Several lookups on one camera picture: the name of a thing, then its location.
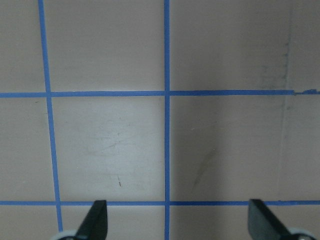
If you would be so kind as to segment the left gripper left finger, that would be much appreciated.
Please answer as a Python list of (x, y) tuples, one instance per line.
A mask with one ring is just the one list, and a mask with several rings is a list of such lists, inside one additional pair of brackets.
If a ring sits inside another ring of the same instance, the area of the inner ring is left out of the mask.
[(74, 238), (76, 240), (106, 240), (107, 234), (107, 201), (96, 200), (82, 221)]

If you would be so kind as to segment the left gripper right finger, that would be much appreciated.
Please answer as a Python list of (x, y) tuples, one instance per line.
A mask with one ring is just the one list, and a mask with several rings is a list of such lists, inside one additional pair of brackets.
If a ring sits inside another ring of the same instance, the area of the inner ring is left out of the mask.
[(248, 202), (247, 227), (253, 240), (294, 240), (284, 224), (260, 199), (250, 199)]

